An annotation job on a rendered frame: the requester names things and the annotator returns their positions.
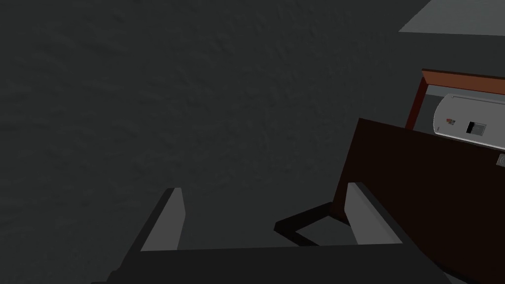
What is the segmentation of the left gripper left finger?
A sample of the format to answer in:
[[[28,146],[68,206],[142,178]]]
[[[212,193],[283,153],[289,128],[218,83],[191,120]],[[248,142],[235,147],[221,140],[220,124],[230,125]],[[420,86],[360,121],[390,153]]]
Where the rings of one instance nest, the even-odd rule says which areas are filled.
[[[182,189],[174,188],[143,244],[142,251],[177,250],[185,220]]]

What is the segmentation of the white appliance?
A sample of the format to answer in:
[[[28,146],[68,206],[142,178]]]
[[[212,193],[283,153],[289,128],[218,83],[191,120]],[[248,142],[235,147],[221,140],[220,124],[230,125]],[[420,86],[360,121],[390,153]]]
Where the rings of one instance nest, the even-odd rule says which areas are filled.
[[[505,150],[505,95],[448,94],[433,117],[440,136]]]

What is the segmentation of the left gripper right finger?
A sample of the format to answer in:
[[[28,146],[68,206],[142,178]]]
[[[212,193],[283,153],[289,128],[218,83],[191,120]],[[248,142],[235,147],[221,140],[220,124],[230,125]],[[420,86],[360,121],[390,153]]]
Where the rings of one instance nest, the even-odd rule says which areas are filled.
[[[347,185],[344,212],[359,245],[401,244],[357,183]]]

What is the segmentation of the dark brown wooden cabinet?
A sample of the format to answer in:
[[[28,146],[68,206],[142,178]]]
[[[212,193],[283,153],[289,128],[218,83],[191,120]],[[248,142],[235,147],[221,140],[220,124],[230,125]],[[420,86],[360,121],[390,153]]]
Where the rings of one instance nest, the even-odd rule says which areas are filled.
[[[359,119],[331,202],[278,221],[298,246],[299,230],[325,217],[349,225],[357,183],[401,244],[415,245],[465,284],[505,284],[505,150],[440,136],[433,117],[448,94],[505,95],[505,77],[423,69],[404,127]]]

